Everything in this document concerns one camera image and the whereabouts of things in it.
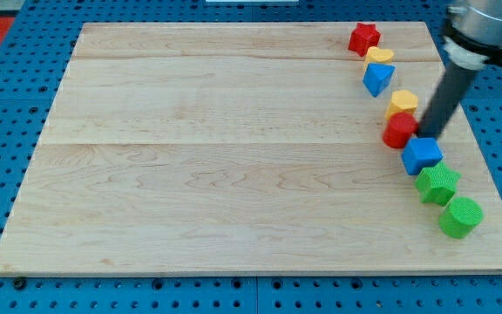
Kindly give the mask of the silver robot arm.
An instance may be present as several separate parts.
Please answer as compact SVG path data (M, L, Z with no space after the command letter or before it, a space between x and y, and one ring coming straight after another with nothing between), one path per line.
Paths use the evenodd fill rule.
M442 29L450 61L471 71L502 67L502 0L455 0Z

